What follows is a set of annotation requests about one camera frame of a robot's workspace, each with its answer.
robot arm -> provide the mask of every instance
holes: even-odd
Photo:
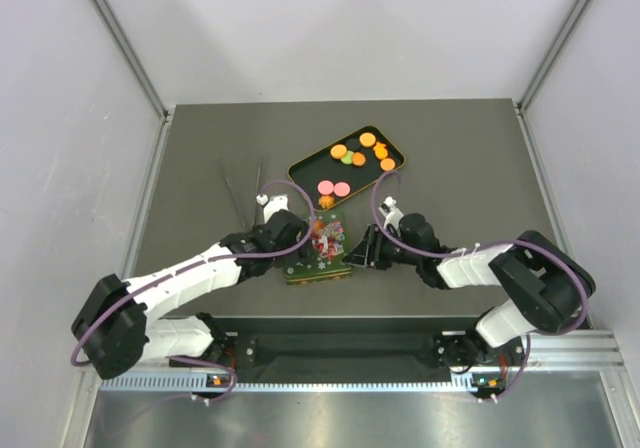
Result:
[[[436,238],[424,216],[404,215],[393,198],[386,198],[379,211],[385,217],[385,229],[393,237],[423,251],[451,256],[438,259],[414,254],[397,246],[372,224],[364,240],[344,258],[345,263],[381,270],[393,263],[408,264],[415,266],[420,278],[434,288],[502,286],[509,295],[508,301],[483,314],[467,333],[465,341],[471,341],[477,359],[486,358],[493,349],[531,331],[561,330],[580,306],[580,297],[567,274],[536,252],[514,244],[471,252],[448,248]],[[543,235],[527,231],[518,240],[558,257],[577,275],[587,296],[593,294],[595,283],[591,276]]]
[[[274,258],[247,258],[293,246],[308,225],[287,209],[287,197],[262,199],[265,223],[248,233],[226,236],[206,251],[156,273],[121,281],[116,275],[101,279],[71,327],[76,339],[118,300],[145,287],[110,316],[88,339],[84,352],[103,379],[118,376],[140,361],[168,356],[199,357],[226,337],[206,315],[161,319],[170,311],[220,288],[261,276]],[[305,245],[291,256],[308,258]]]

gray table surface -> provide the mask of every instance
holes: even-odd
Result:
[[[365,125],[385,132],[407,156],[398,197],[449,246],[516,237],[551,225],[510,100],[362,101],[178,106],[163,156],[136,274],[193,256],[242,231],[218,169],[227,167],[243,214],[253,216],[258,156],[264,179]],[[389,180],[383,194],[393,194]],[[289,192],[288,189],[271,194]],[[371,190],[340,205],[357,242],[371,221]],[[296,196],[292,208],[302,210]],[[282,273],[219,290],[176,314],[225,316],[475,316],[502,290],[434,290],[410,267],[357,269],[352,278],[289,287]]]

metal frame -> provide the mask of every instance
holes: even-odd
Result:
[[[126,61],[127,65],[129,65],[133,76],[136,78],[136,80],[138,80],[138,83],[140,83],[140,87],[142,88],[142,91],[144,91],[144,94],[147,96],[149,103],[151,103],[153,109],[156,111],[156,113],[158,113],[158,116],[166,118],[169,112],[162,103],[158,92],[151,83],[149,76],[143,68],[142,63],[140,63],[140,59],[131,46],[129,39],[125,35],[124,30],[120,26],[120,23],[118,22],[118,19],[116,18],[113,10],[109,6],[109,3],[107,2],[107,0],[91,0],[91,3],[98,12],[98,15],[102,19],[105,28],[118,47],[118,50],[120,50],[122,57]]]
[[[525,142],[529,149],[534,170],[538,178],[546,208],[551,219],[554,234],[560,247],[571,252],[571,247],[565,236],[561,217],[558,214],[553,194],[548,183],[548,177],[544,170],[544,164],[540,159],[535,139],[526,116],[526,109],[535,98],[544,80],[552,70],[559,54],[574,32],[577,24],[582,19],[592,0],[577,0],[553,43],[549,47],[535,75],[529,83],[522,99],[515,103],[515,110],[520,121]],[[144,93],[154,110],[163,117],[164,123],[158,133],[158,139],[151,157],[149,169],[138,210],[136,213],[134,228],[131,233],[129,248],[123,263],[123,275],[132,273],[144,226],[148,208],[153,196],[155,182],[158,176],[162,155],[166,146],[168,132],[171,124],[171,116],[164,107],[157,91],[153,87],[149,77],[142,67],[131,43],[118,23],[113,10],[106,0],[91,0],[107,30],[112,36],[116,46],[122,53],[126,63],[140,83]],[[581,331],[561,338],[548,338],[540,335],[532,336],[532,354],[526,371],[598,371],[601,374],[606,396],[611,407],[612,415],[625,447],[640,445],[640,405],[631,385],[629,376],[625,370],[624,362],[618,350],[617,343],[612,332],[606,330]],[[165,376],[169,371],[163,367],[147,367],[150,376]],[[193,373],[197,369],[175,369],[171,372]],[[98,388],[102,381],[93,370],[81,370],[78,372],[75,397],[71,412],[65,426],[64,437],[60,446],[83,446],[92,408],[96,401]],[[258,385],[239,386],[240,390],[282,390],[286,387],[265,387]],[[353,389],[362,389],[358,385],[352,385]],[[385,386],[381,389],[389,390],[392,387]],[[411,391],[412,387],[401,387]]]
[[[569,11],[569,14],[562,23],[558,34],[551,43],[551,46],[547,50],[547,53],[540,63],[540,66],[538,66],[538,69],[533,75],[533,78],[529,82],[527,89],[522,96],[522,99],[518,103],[518,107],[520,109],[526,110],[529,105],[531,105],[531,102],[535,98],[536,93],[542,86],[542,83],[544,83],[544,80],[549,75],[549,72],[558,59],[558,55],[560,55],[564,46],[569,41],[571,34],[575,30],[580,20],[583,18],[586,9],[591,4],[591,1],[592,0],[576,0],[573,4],[571,11]]]
[[[497,373],[498,366],[474,367],[472,373]],[[531,335],[531,354],[526,372],[625,372],[618,344],[609,330],[584,330],[562,337]],[[206,388],[207,374],[222,371],[202,368],[169,368],[140,365],[112,380],[104,381],[105,391],[224,391]],[[470,375],[451,376],[450,382],[431,383],[346,383],[346,384],[293,384],[293,383],[239,383],[238,392],[466,392],[471,388]]]

yellow disc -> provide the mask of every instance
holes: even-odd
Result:
[[[360,135],[360,144],[365,148],[371,148],[376,144],[376,137],[372,133],[363,133]]]
[[[391,171],[395,167],[396,167],[396,162],[393,161],[391,158],[385,158],[380,162],[380,168],[382,168],[382,171]]]
[[[331,147],[331,158],[339,160],[347,154],[347,147],[344,145],[334,145]]]

orange disc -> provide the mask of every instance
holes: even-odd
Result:
[[[385,158],[380,162],[380,168],[382,168],[382,171],[391,171],[395,167],[396,167],[396,162],[393,161],[391,158]]]
[[[344,145],[334,145],[331,147],[331,158],[339,160],[347,154],[347,147]]]
[[[351,162],[356,166],[362,166],[366,163],[367,158],[362,153],[354,153]]]
[[[376,137],[372,133],[363,133],[360,135],[360,144],[365,148],[371,148],[376,144]]]

